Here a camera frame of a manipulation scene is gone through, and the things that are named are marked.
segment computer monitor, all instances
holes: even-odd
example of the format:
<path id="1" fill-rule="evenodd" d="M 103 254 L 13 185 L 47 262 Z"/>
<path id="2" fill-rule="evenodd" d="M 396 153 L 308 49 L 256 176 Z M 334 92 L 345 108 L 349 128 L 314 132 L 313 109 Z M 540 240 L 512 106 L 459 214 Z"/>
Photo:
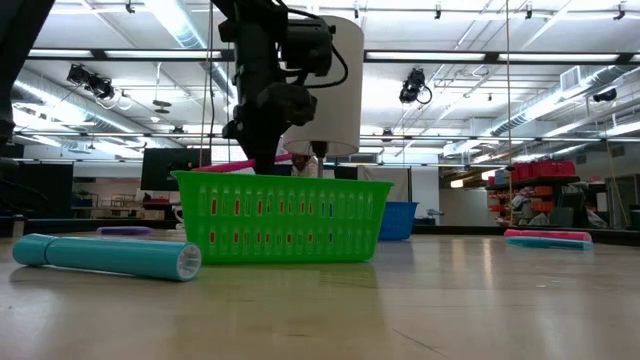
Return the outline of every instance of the computer monitor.
<path id="1" fill-rule="evenodd" d="M 172 171 L 195 169 L 211 165 L 211 150 L 202 149 L 145 149 L 142 161 L 141 190 L 178 191 Z"/>

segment pink foam block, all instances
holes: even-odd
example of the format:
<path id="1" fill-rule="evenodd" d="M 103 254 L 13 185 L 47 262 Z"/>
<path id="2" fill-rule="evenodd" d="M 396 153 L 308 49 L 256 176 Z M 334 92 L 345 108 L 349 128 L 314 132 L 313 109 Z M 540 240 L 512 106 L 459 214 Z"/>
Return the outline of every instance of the pink foam block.
<path id="1" fill-rule="evenodd" d="M 275 162 L 282 162 L 291 160 L 293 158 L 292 154 L 279 155 L 276 156 Z M 246 161 L 237 161 L 228 164 L 220 164 L 220 165 L 211 165 L 211 166 L 203 166 L 197 169 L 193 169 L 193 171 L 200 172 L 232 172 L 238 171 L 242 169 L 247 169 L 250 167 L 256 166 L 255 160 L 246 160 Z"/>
<path id="2" fill-rule="evenodd" d="M 504 232 L 505 237 L 532 236 L 548 239 L 564 239 L 574 241 L 591 242 L 591 234 L 581 231 L 545 231 L 545 230 L 516 230 L 509 229 Z"/>

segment green plastic basket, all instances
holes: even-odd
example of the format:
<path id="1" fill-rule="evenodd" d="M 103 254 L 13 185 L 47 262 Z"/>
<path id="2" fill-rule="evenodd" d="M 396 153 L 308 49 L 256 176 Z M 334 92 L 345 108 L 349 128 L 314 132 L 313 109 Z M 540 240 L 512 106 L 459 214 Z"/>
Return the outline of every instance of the green plastic basket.
<path id="1" fill-rule="evenodd" d="M 391 183 L 176 171 L 205 264 L 363 261 Z"/>

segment blue plastic bin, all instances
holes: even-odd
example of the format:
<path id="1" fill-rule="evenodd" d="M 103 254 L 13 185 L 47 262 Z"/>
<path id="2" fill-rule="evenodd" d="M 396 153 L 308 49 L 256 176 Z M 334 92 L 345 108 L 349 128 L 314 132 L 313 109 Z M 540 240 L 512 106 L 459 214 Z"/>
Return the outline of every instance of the blue plastic bin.
<path id="1" fill-rule="evenodd" d="M 405 240 L 411 236 L 418 203 L 387 202 L 378 240 Z"/>

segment fluorescent light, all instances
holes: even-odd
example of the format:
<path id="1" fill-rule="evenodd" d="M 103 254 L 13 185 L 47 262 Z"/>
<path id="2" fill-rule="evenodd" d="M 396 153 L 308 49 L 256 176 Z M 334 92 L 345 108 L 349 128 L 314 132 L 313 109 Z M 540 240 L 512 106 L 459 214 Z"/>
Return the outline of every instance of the fluorescent light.
<path id="1" fill-rule="evenodd" d="M 122 157 L 126 157 L 126 158 L 140 158 L 142 157 L 142 154 L 131 150 L 131 149 L 127 149 L 123 146 L 120 145 L 115 145 L 115 144 L 111 144 L 111 143 L 105 143 L 105 142 L 99 142 L 99 143 L 95 143 L 93 146 L 96 147 L 96 149 L 110 153 L 110 154 L 114 154 L 114 155 L 119 155 Z"/>
<path id="2" fill-rule="evenodd" d="M 143 133 L 89 133 L 88 136 L 99 136 L 99 137 L 143 137 Z"/>
<path id="3" fill-rule="evenodd" d="M 33 135 L 40 135 L 40 136 L 79 136 L 80 133 L 77 131 L 69 131 L 69 132 L 63 132 L 63 131 L 58 131 L 58 132 L 53 132 L 53 131 L 22 131 L 20 132 L 20 134 L 22 135 L 27 135 L 27 136 L 33 136 Z"/>
<path id="4" fill-rule="evenodd" d="M 618 54 L 511 54 L 510 61 L 615 61 L 620 55 Z M 507 54 L 500 54 L 498 61 L 507 61 Z"/>
<path id="5" fill-rule="evenodd" d="M 483 136 L 483 137 L 479 137 L 478 138 L 479 141 L 509 141 L 509 138 L 507 137 L 500 137 L 500 136 Z M 533 141 L 535 140 L 535 138 L 522 138 L 522 137 L 517 137 L 511 138 L 511 142 L 515 143 L 515 142 L 523 142 L 523 141 Z"/>
<path id="6" fill-rule="evenodd" d="M 468 136 L 413 136 L 413 140 L 434 140 L 434 141 L 444 141 L 444 140 L 469 140 Z"/>
<path id="7" fill-rule="evenodd" d="M 167 59 L 206 59 L 207 51 L 199 50 L 107 50 L 104 52 L 108 58 L 119 59 L 145 59 L 145 58 L 167 58 Z M 220 51 L 211 52 L 212 59 L 222 59 Z"/>
<path id="8" fill-rule="evenodd" d="M 52 121 L 52 124 L 56 125 L 64 125 L 64 126 L 96 126 L 94 122 L 83 122 L 83 121 Z"/>
<path id="9" fill-rule="evenodd" d="M 556 135 L 560 135 L 560 134 L 564 134 L 564 133 L 568 133 L 569 131 L 580 127 L 580 123 L 571 123 L 568 125 L 564 125 L 561 126 L 555 130 L 549 131 L 548 133 L 545 134 L 545 137 L 547 136 L 556 136 Z"/>
<path id="10" fill-rule="evenodd" d="M 403 136 L 399 135 L 361 135 L 363 140 L 402 140 Z"/>
<path id="11" fill-rule="evenodd" d="M 602 131 L 600 132 L 600 136 L 612 136 L 612 135 L 622 135 L 622 134 L 626 134 L 628 132 L 633 132 L 633 131 L 638 131 L 640 130 L 640 121 L 638 122 L 634 122 L 634 123 L 630 123 L 630 124 L 624 124 L 624 125 L 619 125 L 614 127 L 611 130 L 607 130 L 607 131 Z"/>
<path id="12" fill-rule="evenodd" d="M 89 50 L 32 49 L 29 56 L 92 58 L 93 54 Z"/>
<path id="13" fill-rule="evenodd" d="M 490 176 L 496 176 L 495 170 L 489 170 L 482 173 L 482 180 L 489 180 Z"/>
<path id="14" fill-rule="evenodd" d="M 597 138 L 548 138 L 545 137 L 542 140 L 551 141 L 551 142 L 598 142 L 600 139 Z"/>
<path id="15" fill-rule="evenodd" d="M 567 154 L 567 153 L 570 153 L 570 152 L 572 152 L 574 150 L 578 150 L 578 149 L 580 149 L 582 147 L 584 147 L 584 145 L 571 146 L 571 147 L 568 147 L 566 149 L 558 150 L 558 151 L 554 152 L 553 155 Z"/>
<path id="16" fill-rule="evenodd" d="M 640 138 L 610 138 L 609 142 L 640 142 Z"/>
<path id="17" fill-rule="evenodd" d="M 482 61 L 482 53 L 369 51 L 369 60 Z"/>

